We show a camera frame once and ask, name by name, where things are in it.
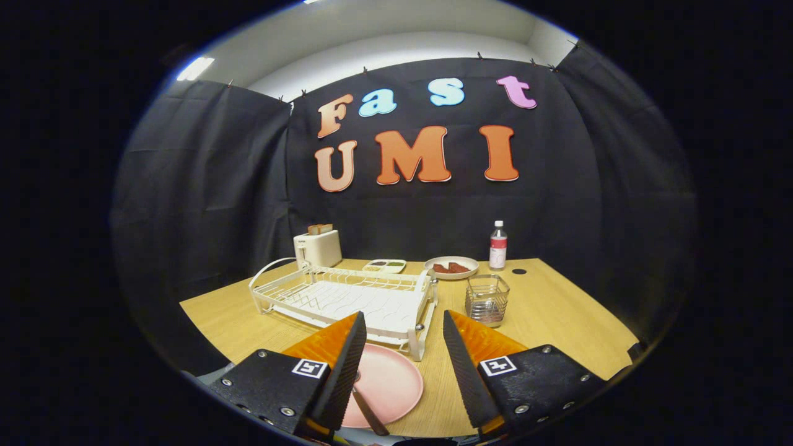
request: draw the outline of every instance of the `orange letter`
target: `orange letter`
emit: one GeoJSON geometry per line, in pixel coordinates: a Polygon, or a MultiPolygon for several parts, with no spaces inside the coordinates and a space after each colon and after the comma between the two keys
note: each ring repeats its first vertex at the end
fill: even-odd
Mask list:
{"type": "Polygon", "coordinates": [[[424,127],[416,137],[411,148],[396,130],[389,130],[374,137],[382,151],[382,169],[377,184],[397,184],[399,175],[394,171],[394,163],[399,166],[402,176],[409,182],[419,168],[419,180],[425,183],[448,181],[451,172],[446,169],[443,159],[443,137],[446,127],[432,125],[424,127]]]}
{"type": "Polygon", "coordinates": [[[330,101],[324,106],[321,106],[318,112],[320,112],[320,132],[316,134],[318,138],[324,138],[327,135],[335,132],[338,129],[342,128],[342,125],[336,122],[336,118],[340,121],[344,119],[347,115],[347,106],[344,104],[349,104],[352,102],[352,94],[345,94],[341,98],[336,99],[335,101],[330,101]]]}
{"type": "Polygon", "coordinates": [[[331,154],[333,147],[326,147],[317,150],[314,154],[316,158],[316,177],[320,181],[320,187],[328,192],[341,192],[349,187],[352,178],[355,176],[355,164],[353,163],[352,149],[358,145],[356,141],[347,141],[339,144],[339,152],[342,153],[342,176],[339,179],[331,175],[331,154]]]}
{"type": "Polygon", "coordinates": [[[503,125],[485,125],[479,129],[488,141],[490,167],[485,171],[485,178],[490,181],[514,181],[518,179],[518,171],[512,166],[512,150],[509,138],[515,134],[503,125]]]}

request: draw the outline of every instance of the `water bottle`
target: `water bottle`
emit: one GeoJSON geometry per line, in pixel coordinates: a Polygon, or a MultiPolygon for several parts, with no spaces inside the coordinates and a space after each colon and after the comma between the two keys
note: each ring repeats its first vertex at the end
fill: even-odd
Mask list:
{"type": "Polygon", "coordinates": [[[501,271],[507,261],[507,233],[504,222],[496,220],[496,229],[490,234],[490,269],[501,271]]]}

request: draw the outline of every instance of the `pink plate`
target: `pink plate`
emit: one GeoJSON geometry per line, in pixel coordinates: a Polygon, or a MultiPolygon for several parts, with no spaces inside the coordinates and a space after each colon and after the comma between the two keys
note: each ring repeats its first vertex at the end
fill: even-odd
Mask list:
{"type": "MultiPolygon", "coordinates": [[[[375,344],[365,344],[358,364],[361,378],[355,388],[384,425],[399,420],[421,399],[424,380],[419,369],[401,353],[375,344]]],[[[369,428],[352,394],[342,426],[369,428]]]]}

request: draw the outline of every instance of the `toaster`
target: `toaster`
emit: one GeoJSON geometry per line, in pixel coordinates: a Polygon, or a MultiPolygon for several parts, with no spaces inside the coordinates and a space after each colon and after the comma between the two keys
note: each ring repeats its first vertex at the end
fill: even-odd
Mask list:
{"type": "Polygon", "coordinates": [[[303,267],[306,261],[314,267],[333,267],[342,261],[337,229],[315,236],[308,233],[295,236],[294,244],[298,267],[303,267]]]}

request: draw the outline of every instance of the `black curtain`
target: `black curtain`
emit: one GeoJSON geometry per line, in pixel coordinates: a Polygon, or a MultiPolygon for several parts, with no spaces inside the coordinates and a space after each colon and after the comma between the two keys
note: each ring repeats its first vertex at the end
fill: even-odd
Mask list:
{"type": "Polygon", "coordinates": [[[600,177],[603,263],[585,289],[649,344],[695,277],[697,203],[688,162],[658,107],[587,42],[558,70],[600,177]]]}
{"type": "MultiPolygon", "coordinates": [[[[584,122],[559,82],[546,67],[510,60],[444,59],[404,63],[340,80],[295,100],[289,120],[287,172],[294,229],[315,222],[339,228],[344,256],[424,261],[436,256],[488,258],[495,220],[504,220],[508,257],[572,258],[576,265],[596,264],[600,234],[600,181],[584,122]],[[513,75],[528,83],[527,97],[537,107],[511,103],[498,79],[513,75]],[[455,106],[430,102],[430,81],[457,78],[465,98],[455,106]],[[393,91],[396,109],[362,117],[362,98],[377,89],[393,91]],[[318,109],[345,94],[354,101],[339,120],[341,128],[322,139],[318,109]],[[396,130],[413,145],[428,126],[446,128],[443,151],[451,178],[442,183],[411,182],[396,170],[397,184],[377,184],[381,173],[379,133],[396,130]],[[510,139],[514,181],[485,178],[486,125],[514,130],[510,139]],[[354,179],[338,193],[317,180],[315,152],[356,140],[354,179]]],[[[338,150],[331,156],[341,175],[338,150]]]]}
{"type": "Polygon", "coordinates": [[[110,214],[132,315],[165,358],[201,375],[228,361],[180,301],[291,251],[283,156],[289,105],[220,83],[175,82],[121,158],[110,214]]]}

